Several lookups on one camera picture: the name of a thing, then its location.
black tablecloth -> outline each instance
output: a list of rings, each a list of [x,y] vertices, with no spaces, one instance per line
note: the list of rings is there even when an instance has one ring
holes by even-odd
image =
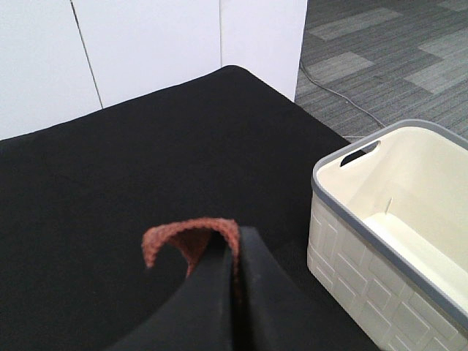
[[[332,323],[369,340],[306,268],[316,161],[347,142],[238,67],[0,142],[0,350],[100,350],[181,285],[151,226],[199,216],[258,229]]]

white wall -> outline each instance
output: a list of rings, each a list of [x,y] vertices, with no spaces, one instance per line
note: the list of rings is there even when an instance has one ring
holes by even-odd
[[[222,65],[237,64],[294,100],[307,0],[221,0]]]
[[[98,109],[69,2],[0,0],[0,140]]]
[[[307,0],[73,4],[104,107],[228,64],[294,99]],[[0,48],[0,140],[100,109],[70,0],[0,0]]]
[[[73,0],[104,107],[221,67],[219,0]]]

black fabric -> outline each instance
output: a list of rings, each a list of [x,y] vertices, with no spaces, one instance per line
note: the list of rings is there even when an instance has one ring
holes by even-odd
[[[249,349],[378,350],[362,331],[359,336],[350,332],[327,306],[312,303],[279,267],[254,228],[242,228],[241,252]]]
[[[174,296],[107,351],[232,350],[231,267],[229,247],[214,235]]]
[[[257,227],[362,338],[306,270],[312,167],[346,144],[238,67],[1,141],[0,350],[115,344],[184,279],[170,249],[144,274],[143,233],[199,216]]]

reddish-brown fabric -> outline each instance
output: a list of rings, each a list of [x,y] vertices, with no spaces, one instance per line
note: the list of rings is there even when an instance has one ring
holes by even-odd
[[[239,261],[239,226],[233,219],[205,217],[148,229],[143,235],[141,244],[145,264],[148,268],[153,267],[159,250],[169,243],[181,250],[189,264],[187,268],[187,276],[189,276],[202,257],[212,232],[220,233],[231,248],[233,270],[236,276]]]

cable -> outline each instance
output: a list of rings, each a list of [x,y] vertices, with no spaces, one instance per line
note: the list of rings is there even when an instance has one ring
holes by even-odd
[[[323,89],[323,90],[326,90],[332,94],[335,94],[339,97],[341,97],[342,99],[345,99],[346,101],[348,101],[352,106],[356,107],[357,109],[361,110],[362,112],[364,112],[366,115],[370,116],[374,121],[376,121],[381,127],[385,128],[386,126],[381,122],[381,120],[379,120],[376,116],[374,116],[372,113],[370,113],[369,111],[366,111],[364,110],[362,107],[356,105],[350,98],[346,97],[345,95],[343,94],[340,94],[339,92],[337,91],[334,91],[330,88],[327,88],[323,85],[321,85],[320,83],[318,83],[316,80],[314,80],[314,78],[312,78],[312,76],[310,75],[309,71],[307,70],[307,68],[304,66],[304,63],[302,62],[302,58],[299,59],[299,68],[301,68],[301,71],[303,72],[303,74],[305,74],[307,80],[318,86],[319,88]]]

